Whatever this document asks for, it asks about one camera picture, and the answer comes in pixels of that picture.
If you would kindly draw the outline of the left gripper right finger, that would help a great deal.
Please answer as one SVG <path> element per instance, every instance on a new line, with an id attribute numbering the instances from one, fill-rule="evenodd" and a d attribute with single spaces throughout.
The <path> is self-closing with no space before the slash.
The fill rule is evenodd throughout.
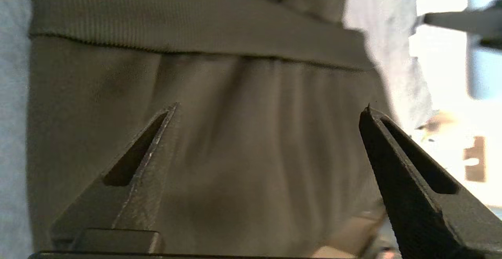
<path id="1" fill-rule="evenodd" d="M 404 259 L 500 259 L 501 220 L 388 116 L 359 131 Z"/>

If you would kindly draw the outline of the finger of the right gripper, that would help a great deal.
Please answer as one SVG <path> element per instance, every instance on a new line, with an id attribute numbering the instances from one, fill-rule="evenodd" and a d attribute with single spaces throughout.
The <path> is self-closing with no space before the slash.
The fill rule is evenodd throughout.
<path id="1" fill-rule="evenodd" d="M 474 34 L 480 46 L 502 49 L 502 0 L 494 0 L 484 9 L 428 13 L 423 23 Z"/>

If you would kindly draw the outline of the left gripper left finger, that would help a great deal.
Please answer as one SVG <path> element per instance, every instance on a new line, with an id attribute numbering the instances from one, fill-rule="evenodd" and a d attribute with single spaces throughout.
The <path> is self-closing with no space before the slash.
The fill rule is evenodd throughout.
<path id="1" fill-rule="evenodd" d="M 161 251 L 154 230 L 175 157 L 174 103 L 158 113 L 53 222 L 57 251 L 87 254 L 152 254 Z"/>

